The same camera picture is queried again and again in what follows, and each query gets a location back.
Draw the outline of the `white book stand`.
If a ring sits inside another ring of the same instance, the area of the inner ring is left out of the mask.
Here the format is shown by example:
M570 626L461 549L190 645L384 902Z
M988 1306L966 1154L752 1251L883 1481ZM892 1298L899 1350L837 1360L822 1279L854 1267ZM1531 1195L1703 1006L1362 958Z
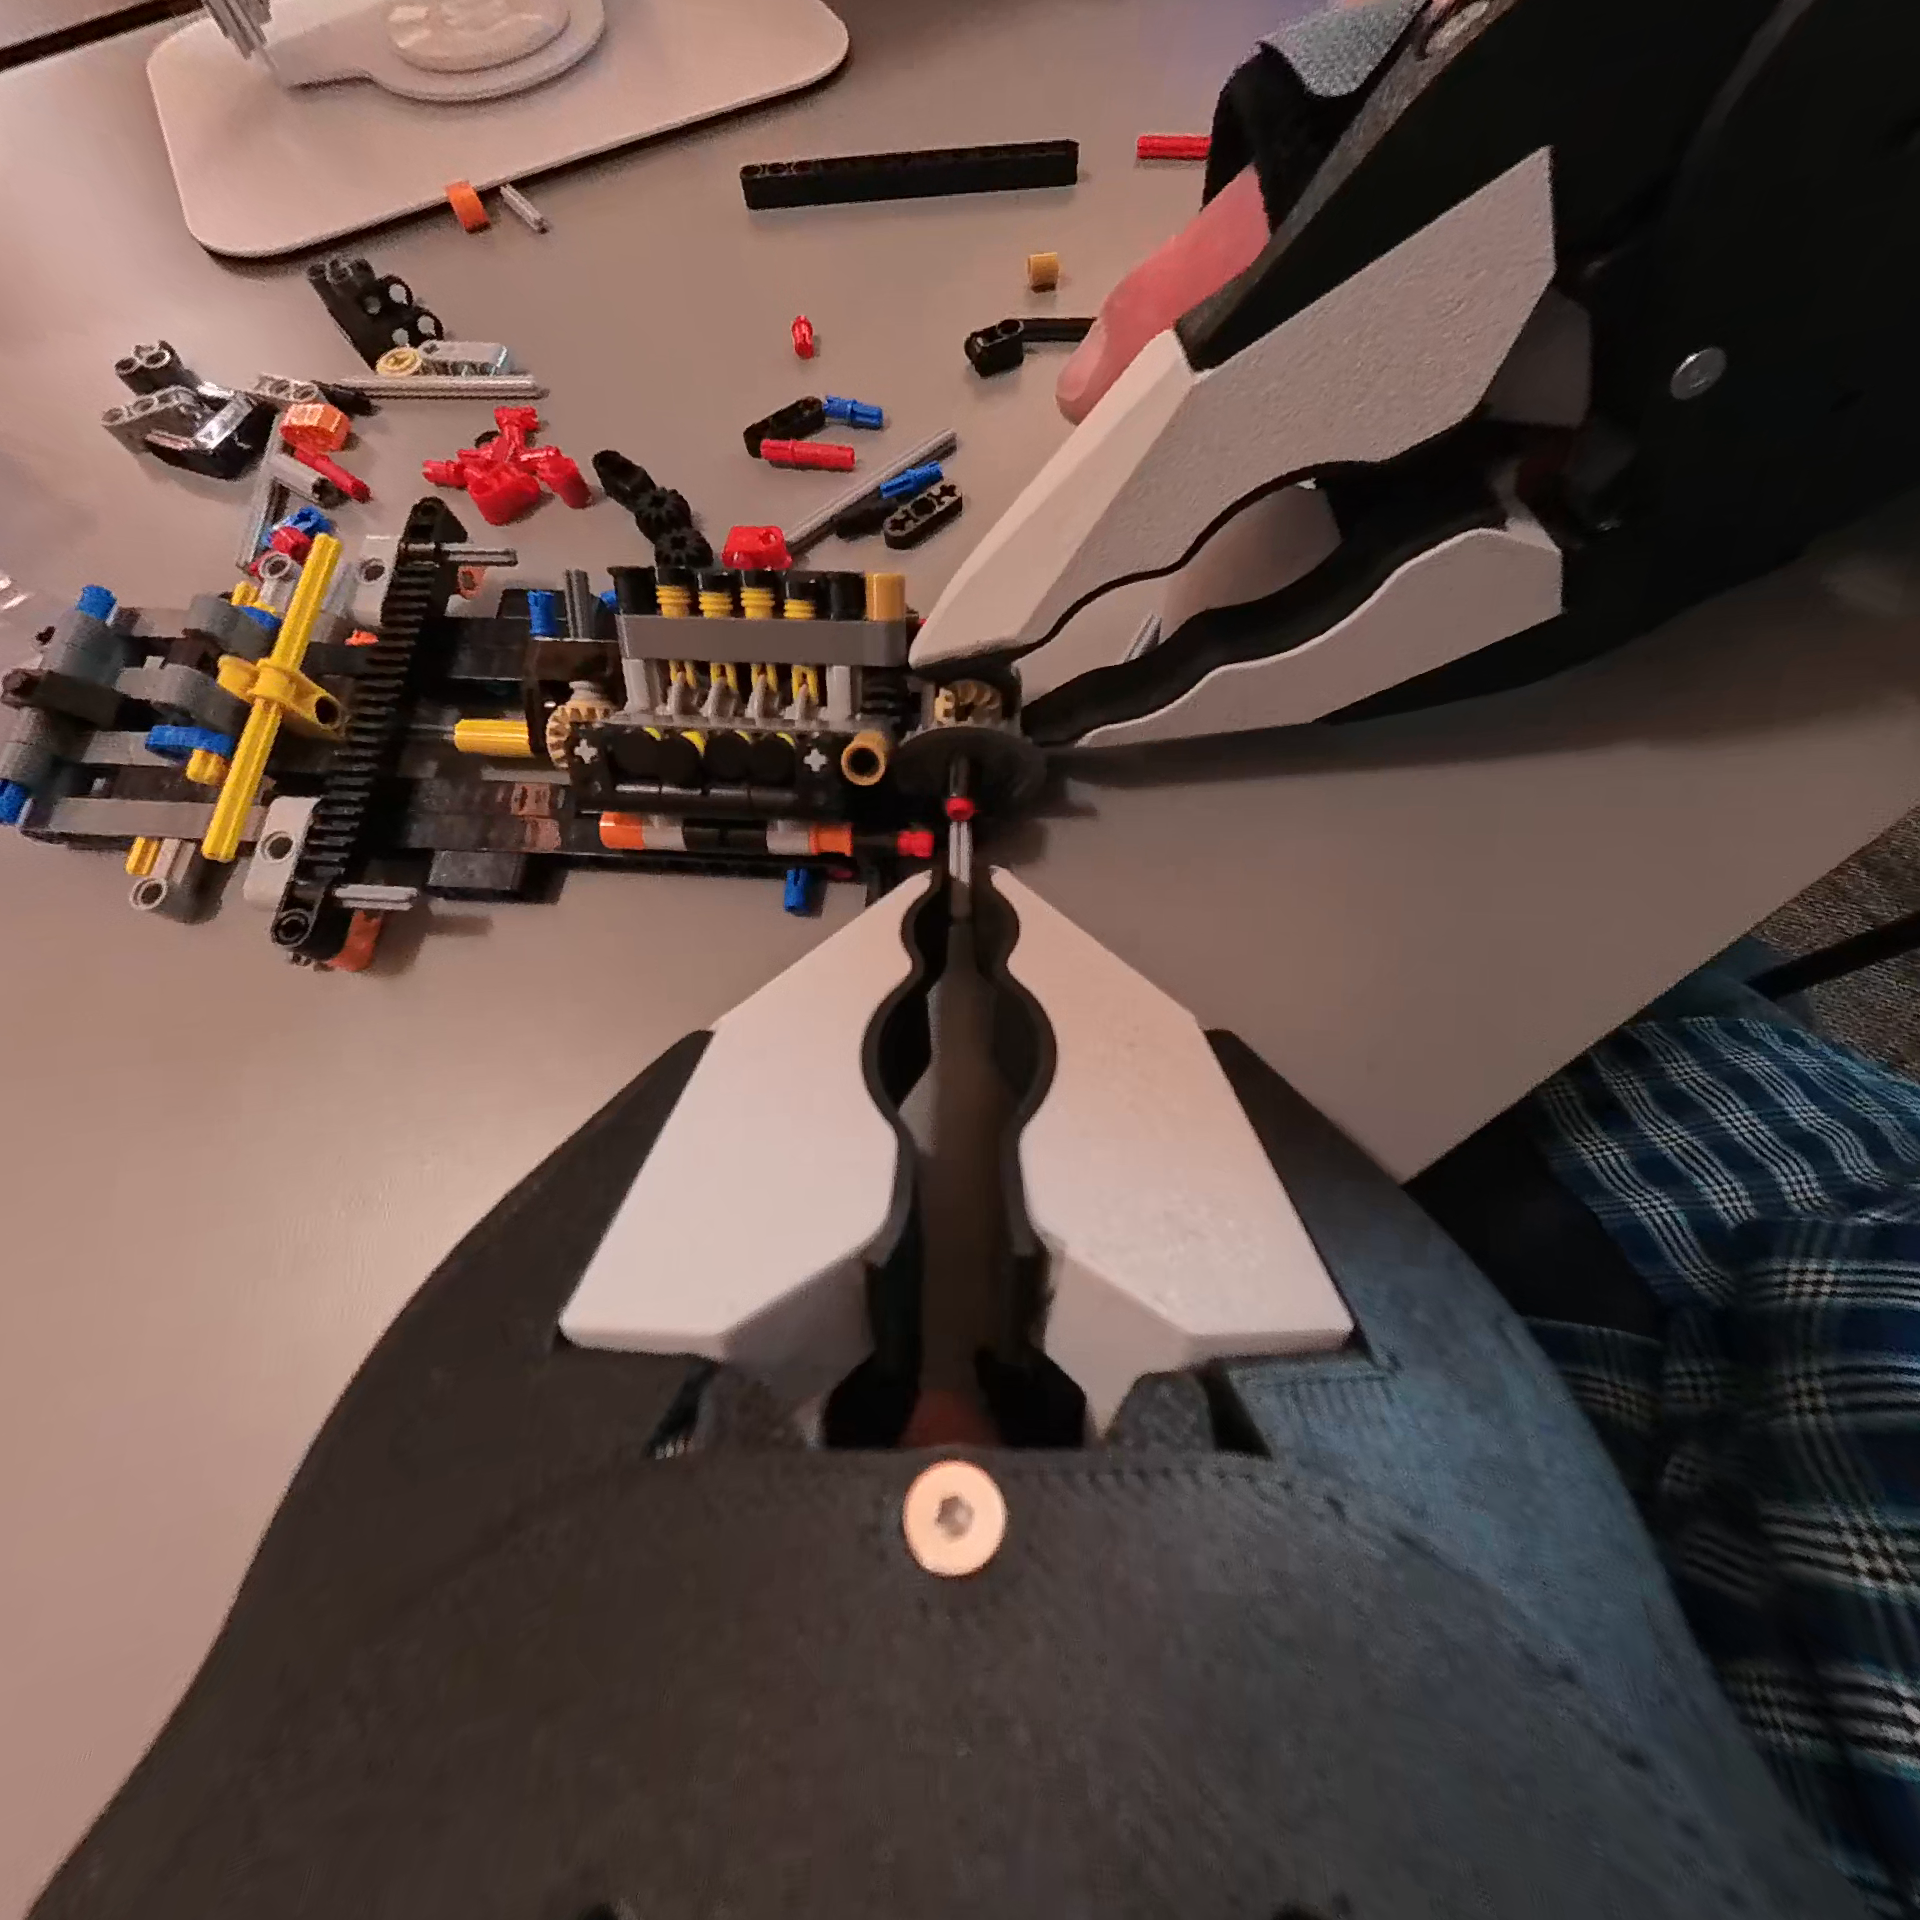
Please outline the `white book stand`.
M828 81L818 2L211 2L149 57L183 223L290 255Z

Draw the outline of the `blue plaid shirt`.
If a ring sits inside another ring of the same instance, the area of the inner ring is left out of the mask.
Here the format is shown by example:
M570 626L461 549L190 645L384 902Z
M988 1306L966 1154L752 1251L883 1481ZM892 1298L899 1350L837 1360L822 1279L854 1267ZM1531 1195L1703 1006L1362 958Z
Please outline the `blue plaid shirt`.
M1917 1093L1802 1024L1618 1029L1526 1096L1664 1325L1535 1313L1749 1739L1917 1909Z

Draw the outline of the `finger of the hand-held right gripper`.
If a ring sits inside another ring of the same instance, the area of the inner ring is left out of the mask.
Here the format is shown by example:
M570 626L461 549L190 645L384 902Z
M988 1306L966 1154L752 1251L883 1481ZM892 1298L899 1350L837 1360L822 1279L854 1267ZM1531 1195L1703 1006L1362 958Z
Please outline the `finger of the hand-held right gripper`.
M1158 582L1158 633L1293 584L1336 549L1300 490L1468 423L1555 267L1551 152L1539 147L1304 310L1200 370L1171 328L1109 385L923 616L917 669L1034 655L1104 665Z
M1535 520L1478 526L1392 567L1288 645L1252 633L1255 607L1198 614L1138 659L1031 702L1028 736L1106 750L1304 727L1559 616L1564 574Z

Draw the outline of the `lego gear axle subassembly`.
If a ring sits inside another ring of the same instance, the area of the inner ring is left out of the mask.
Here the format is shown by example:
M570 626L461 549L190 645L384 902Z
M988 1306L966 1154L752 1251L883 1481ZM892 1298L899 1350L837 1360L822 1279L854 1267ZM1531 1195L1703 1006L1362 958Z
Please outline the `lego gear axle subassembly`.
M918 729L893 752L899 793L934 817L952 926L975 915L981 824L1016 816L1043 789L1046 760L1021 729L1012 669L965 667L934 681Z

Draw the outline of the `pile of mixed lego pieces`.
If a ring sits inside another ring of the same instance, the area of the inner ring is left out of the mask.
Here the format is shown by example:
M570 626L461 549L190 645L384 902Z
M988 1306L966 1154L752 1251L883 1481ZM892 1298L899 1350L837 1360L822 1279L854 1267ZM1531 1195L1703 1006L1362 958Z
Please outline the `pile of mixed lego pieces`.
M102 429L134 457L219 483L252 483L236 565L246 576L300 561L338 511L370 503L346 464L384 402L533 402L546 395L502 343L445 334L414 286L366 255L303 269L359 375L255 375L234 385L195 373L172 343L141 343L115 362L126 395Z

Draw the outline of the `black lego connector with axle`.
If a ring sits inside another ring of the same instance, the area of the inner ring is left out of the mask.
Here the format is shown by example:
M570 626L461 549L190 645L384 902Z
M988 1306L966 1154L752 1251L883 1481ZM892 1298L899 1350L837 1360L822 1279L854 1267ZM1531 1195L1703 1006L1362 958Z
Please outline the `black lego connector with axle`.
M1092 328L1092 318L1027 315L973 328L965 357L978 376L1012 373L1036 346L1077 346Z

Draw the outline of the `long black lego beam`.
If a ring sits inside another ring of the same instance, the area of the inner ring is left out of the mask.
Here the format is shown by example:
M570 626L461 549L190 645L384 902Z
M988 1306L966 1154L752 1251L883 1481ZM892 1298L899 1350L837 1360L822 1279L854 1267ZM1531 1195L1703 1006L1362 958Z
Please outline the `long black lego beam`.
M738 169L738 184L750 210L965 198L1070 186L1077 183L1078 157L1077 139L1045 137L965 147L760 159Z

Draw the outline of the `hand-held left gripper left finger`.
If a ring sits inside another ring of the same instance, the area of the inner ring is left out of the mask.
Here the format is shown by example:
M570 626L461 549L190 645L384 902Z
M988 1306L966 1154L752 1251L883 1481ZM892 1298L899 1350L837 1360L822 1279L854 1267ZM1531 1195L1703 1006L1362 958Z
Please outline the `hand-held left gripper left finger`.
M722 1015L560 1313L579 1349L734 1368L852 1368L867 1251L896 1198L896 1127L861 1045L909 977L928 875Z

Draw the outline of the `pile of red lego connectors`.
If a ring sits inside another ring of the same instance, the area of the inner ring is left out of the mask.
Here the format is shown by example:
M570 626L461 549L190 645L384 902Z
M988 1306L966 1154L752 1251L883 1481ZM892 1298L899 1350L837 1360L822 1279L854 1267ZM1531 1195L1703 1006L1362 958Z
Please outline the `pile of red lego connectors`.
M504 526L546 496L574 511L591 505L594 490L583 467L557 446L538 443L540 408L533 402L500 403L492 435L460 448L445 458L424 458L421 475L439 488L469 493L488 526Z

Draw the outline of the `black thin lego liftarm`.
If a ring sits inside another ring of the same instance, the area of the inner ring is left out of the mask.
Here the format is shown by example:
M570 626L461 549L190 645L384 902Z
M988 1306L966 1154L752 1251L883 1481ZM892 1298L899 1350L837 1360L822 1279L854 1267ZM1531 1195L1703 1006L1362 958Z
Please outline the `black thin lego liftarm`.
M832 536L844 542L876 536L887 549L907 551L955 523L966 507L952 480L940 480L912 496L870 496L832 520Z

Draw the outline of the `person's right hand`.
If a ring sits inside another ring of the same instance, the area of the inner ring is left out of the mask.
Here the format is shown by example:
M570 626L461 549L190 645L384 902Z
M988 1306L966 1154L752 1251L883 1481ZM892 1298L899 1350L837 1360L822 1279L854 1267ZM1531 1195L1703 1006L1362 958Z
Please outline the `person's right hand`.
M1245 163L1106 294L1058 375L1063 417L1080 423L1142 346L1259 258L1269 232L1262 183Z

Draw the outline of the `lego car chassis assembly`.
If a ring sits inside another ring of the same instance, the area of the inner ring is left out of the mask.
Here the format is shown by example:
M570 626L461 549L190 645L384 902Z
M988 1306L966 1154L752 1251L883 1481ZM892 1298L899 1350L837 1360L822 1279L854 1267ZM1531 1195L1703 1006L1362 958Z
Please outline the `lego car chassis assembly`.
M806 914L940 854L893 782L928 694L901 576L516 561L428 496L186 610L84 587L5 673L5 832L117 851L157 918L236 890L334 971L570 870L770 878Z

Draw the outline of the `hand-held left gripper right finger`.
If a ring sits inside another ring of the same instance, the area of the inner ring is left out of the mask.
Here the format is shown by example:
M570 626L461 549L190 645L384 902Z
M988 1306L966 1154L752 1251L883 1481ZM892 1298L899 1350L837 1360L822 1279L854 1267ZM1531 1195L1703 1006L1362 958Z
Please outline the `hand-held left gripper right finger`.
M1016 1138L1043 1350L1067 1373L1181 1373L1341 1349L1354 1315L1200 1022L1019 878L991 888L1051 1038Z

